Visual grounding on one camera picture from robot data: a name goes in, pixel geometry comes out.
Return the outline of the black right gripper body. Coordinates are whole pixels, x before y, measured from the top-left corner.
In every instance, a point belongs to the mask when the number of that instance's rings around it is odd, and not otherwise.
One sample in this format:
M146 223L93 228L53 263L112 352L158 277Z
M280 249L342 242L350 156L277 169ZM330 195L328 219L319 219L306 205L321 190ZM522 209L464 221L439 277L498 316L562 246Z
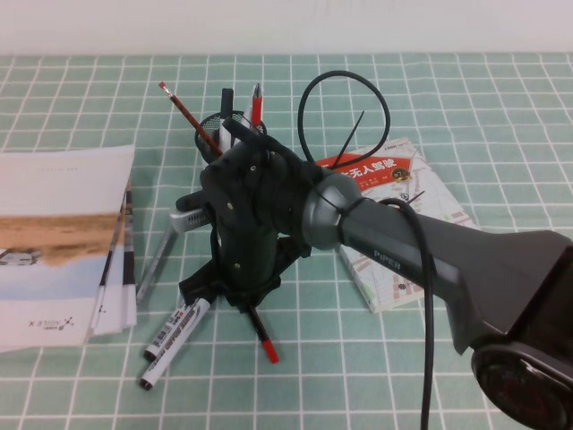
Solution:
M281 274L311 253L302 218L320 180L319 166L269 136L212 161L201 172L201 190L178 202L204 210L212 226L210 261L179 284L185 303L278 288Z

